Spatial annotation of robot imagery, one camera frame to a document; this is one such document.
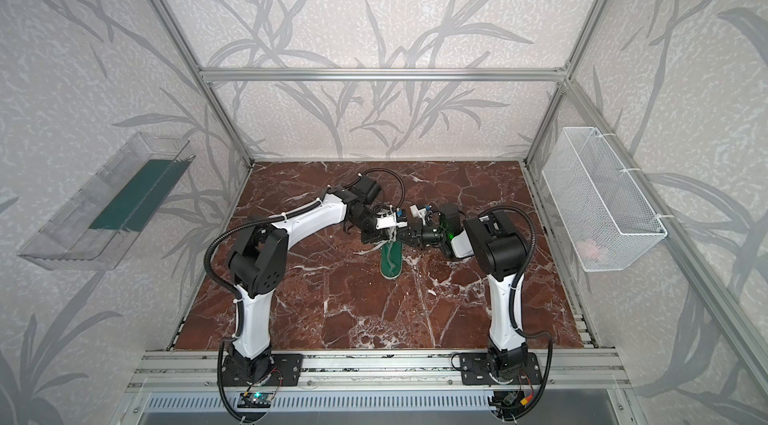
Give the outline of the white shoelace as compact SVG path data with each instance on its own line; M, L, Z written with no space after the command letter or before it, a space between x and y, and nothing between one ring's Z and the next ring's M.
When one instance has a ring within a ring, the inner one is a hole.
M387 230L387 238L385 240L381 240L377 242L372 248L363 250L363 251L357 251L356 255L366 255L369 253L372 253L380 248L382 248L384 245L391 244L398 242L400 238L398 237L398 228L397 227L391 227Z

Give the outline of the green canvas sneaker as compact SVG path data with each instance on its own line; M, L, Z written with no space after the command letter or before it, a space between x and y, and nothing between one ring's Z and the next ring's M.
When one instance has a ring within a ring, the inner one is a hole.
M384 278L393 280L403 268L403 244L399 240L386 242L381 247L380 271Z

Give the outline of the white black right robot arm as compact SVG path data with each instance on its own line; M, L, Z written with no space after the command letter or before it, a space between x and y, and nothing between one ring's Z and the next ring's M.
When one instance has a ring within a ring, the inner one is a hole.
M416 249L436 248L449 260L476 259L488 279L491 325L487 349L490 376L510 383L532 360L522 329L521 292L533 259L536 227L518 207L497 205L467 218L457 206L410 207L397 240Z

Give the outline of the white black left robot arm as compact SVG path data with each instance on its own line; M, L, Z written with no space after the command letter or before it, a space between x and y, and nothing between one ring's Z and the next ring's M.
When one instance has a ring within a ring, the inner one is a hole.
M363 241L386 240L393 236L398 218L397 209L375 211L355 193L334 189L303 207L258 219L254 226L238 231L228 258L237 312L235 333L226 346L227 368L250 383L264 381L274 368L271 301L285 275L292 246L345 221L360 229Z

